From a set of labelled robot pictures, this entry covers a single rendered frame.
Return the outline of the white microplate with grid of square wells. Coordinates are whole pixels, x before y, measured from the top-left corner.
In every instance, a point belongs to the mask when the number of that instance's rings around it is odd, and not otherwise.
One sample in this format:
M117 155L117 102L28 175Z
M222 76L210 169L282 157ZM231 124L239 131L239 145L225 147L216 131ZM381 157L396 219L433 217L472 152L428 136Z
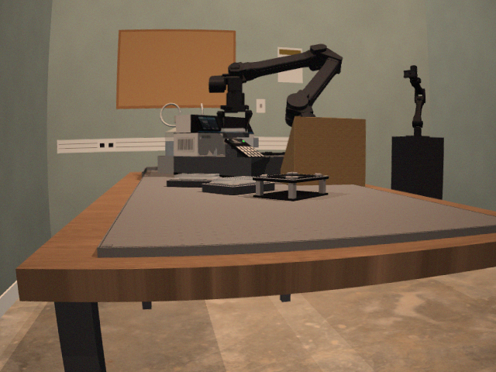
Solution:
M207 181L207 179L218 178L219 174L176 174L174 178L180 178L180 180L202 180Z
M248 133L244 128L222 128L221 132L241 132Z
M238 176L238 177L218 177L213 178L211 182L215 184L256 184L256 181L253 180L251 176Z

